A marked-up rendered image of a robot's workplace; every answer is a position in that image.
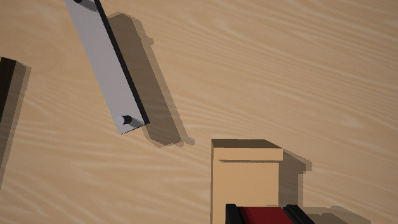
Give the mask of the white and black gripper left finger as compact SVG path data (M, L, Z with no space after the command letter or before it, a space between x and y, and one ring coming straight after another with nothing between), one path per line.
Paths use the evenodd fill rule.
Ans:
M225 224L246 224L240 207L236 204L226 204Z

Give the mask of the grey flat bar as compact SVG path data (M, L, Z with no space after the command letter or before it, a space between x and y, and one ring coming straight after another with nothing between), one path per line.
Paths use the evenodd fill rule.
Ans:
M150 123L100 0L64 0L119 135Z

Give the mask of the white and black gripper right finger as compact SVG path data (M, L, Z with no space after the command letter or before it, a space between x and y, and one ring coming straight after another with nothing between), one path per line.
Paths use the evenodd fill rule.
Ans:
M283 211L294 224L315 224L297 205L286 205Z

